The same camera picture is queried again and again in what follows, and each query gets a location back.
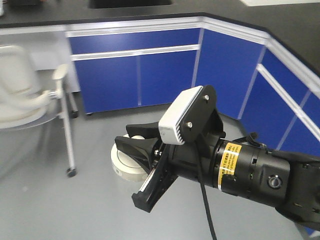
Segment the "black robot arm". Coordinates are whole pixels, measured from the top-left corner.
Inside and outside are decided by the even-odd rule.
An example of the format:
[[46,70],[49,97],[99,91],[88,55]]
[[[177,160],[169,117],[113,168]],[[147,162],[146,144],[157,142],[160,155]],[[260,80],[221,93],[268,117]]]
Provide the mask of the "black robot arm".
[[298,152],[269,150],[255,135],[225,139],[223,122],[212,105],[191,107],[177,124],[179,143],[165,139],[161,122],[129,124],[116,148],[148,174],[132,195],[150,212],[178,177],[223,193],[274,207],[305,227],[320,228],[320,159]]

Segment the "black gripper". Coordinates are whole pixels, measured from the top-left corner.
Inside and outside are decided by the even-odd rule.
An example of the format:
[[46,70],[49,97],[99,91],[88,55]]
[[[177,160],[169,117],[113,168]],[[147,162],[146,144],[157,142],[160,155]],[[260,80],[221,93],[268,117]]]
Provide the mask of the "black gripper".
[[151,212],[177,177],[199,182],[205,208],[209,207],[205,186],[217,187],[216,158],[222,137],[226,136],[216,109],[209,123],[210,129],[199,134],[193,142],[183,145],[165,144],[159,161],[154,160],[155,150],[159,150],[162,145],[159,122],[126,125],[129,137],[117,136],[117,149],[135,160],[144,170],[152,170],[146,187],[131,196],[137,208]]

